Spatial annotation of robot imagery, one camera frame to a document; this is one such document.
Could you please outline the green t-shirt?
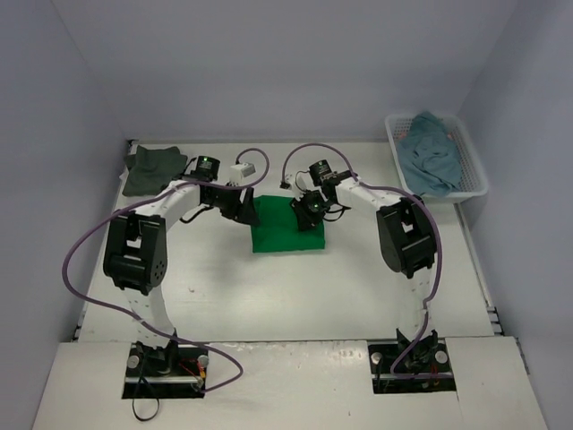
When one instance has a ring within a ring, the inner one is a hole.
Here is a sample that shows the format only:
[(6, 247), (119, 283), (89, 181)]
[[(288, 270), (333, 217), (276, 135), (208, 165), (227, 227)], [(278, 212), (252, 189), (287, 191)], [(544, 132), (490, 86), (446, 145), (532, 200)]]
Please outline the green t-shirt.
[(261, 224), (251, 227), (252, 251), (255, 254), (319, 251), (326, 246), (324, 226), (306, 231), (298, 229), (291, 199), (276, 195), (254, 198), (254, 208)]

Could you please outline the grey t-shirt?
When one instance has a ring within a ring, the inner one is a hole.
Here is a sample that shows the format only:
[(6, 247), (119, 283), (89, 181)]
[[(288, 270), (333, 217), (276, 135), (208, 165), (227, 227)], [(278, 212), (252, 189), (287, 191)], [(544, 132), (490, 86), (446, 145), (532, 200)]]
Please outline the grey t-shirt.
[(128, 174), (122, 195), (155, 196), (183, 174), (186, 163), (187, 157), (176, 147), (161, 150), (138, 147), (134, 154), (124, 158)]

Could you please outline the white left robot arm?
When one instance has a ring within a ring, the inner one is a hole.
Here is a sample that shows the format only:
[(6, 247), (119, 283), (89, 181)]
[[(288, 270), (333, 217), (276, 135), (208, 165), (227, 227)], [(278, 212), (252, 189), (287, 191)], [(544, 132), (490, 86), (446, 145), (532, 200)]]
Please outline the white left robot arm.
[(156, 374), (172, 374), (179, 364), (176, 329), (167, 314), (162, 282), (167, 274), (167, 232), (198, 207), (216, 208), (222, 217), (258, 226), (254, 209), (255, 166), (237, 161), (225, 185), (215, 185), (220, 161), (200, 156), (191, 174), (171, 181), (151, 202), (110, 221), (103, 271), (123, 291), (129, 310), (140, 324), (136, 347), (147, 353)]

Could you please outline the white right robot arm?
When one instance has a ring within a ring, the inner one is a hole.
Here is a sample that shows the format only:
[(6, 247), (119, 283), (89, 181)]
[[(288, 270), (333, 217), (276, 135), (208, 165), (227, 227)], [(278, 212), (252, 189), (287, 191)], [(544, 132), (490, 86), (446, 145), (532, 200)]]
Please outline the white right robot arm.
[(332, 170), (326, 160), (311, 165), (307, 173), (312, 187), (299, 173), (285, 175), (281, 182), (282, 188), (293, 193), (290, 207), (299, 230), (326, 222), (334, 206), (375, 219), (382, 260), (410, 284), (410, 291), (403, 295), (396, 357), (403, 367), (416, 369), (429, 356), (423, 340), (437, 339), (430, 330), (429, 312), (443, 264), (435, 220), (421, 198), (395, 187), (366, 185), (351, 170)]

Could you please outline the light blue t-shirt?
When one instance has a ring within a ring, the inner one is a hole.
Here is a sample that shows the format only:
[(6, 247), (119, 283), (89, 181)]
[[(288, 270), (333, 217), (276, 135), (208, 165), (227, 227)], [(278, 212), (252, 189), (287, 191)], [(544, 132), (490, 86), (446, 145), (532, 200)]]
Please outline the light blue t-shirt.
[(459, 192), (462, 167), (458, 147), (444, 123), (431, 112), (413, 118), (398, 141), (397, 154), (413, 194), (444, 197)]

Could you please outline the white plastic laundry basket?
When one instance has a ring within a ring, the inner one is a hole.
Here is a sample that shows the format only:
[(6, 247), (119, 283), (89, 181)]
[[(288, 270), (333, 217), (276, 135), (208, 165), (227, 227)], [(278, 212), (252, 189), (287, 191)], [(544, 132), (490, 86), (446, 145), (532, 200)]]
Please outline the white plastic laundry basket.
[[(406, 185), (406, 180), (399, 165), (397, 144), (398, 141), (406, 135), (413, 118), (417, 115), (393, 114), (385, 118), (386, 133), (389, 138), (390, 148), (398, 170), (400, 184), (411, 194), (412, 192)], [(449, 131), (450, 137), (458, 147), (462, 167), (462, 179), (459, 186), (459, 192), (450, 193), (444, 197), (435, 197), (428, 194), (421, 196), (433, 199), (436, 202), (463, 202), (474, 197), (485, 195), (488, 191), (487, 178), (464, 124), (458, 117), (453, 115), (437, 114), (435, 116), (444, 123)]]

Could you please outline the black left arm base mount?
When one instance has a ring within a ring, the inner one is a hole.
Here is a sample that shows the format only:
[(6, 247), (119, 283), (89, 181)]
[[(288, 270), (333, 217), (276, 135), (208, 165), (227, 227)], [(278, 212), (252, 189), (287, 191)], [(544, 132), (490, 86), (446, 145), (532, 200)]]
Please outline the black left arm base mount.
[(140, 342), (130, 347), (124, 373), (123, 399), (203, 399), (209, 351), (177, 347), (153, 349)]

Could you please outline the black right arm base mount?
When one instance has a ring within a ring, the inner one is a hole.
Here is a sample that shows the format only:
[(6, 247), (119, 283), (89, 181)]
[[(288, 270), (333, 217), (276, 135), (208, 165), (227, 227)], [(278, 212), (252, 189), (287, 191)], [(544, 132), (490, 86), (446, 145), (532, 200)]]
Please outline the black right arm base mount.
[(367, 344), (374, 394), (415, 394), (457, 390), (444, 339), (428, 336), (421, 340), (396, 365), (395, 370), (391, 371), (392, 365), (408, 345), (409, 340), (404, 336), (394, 342)]

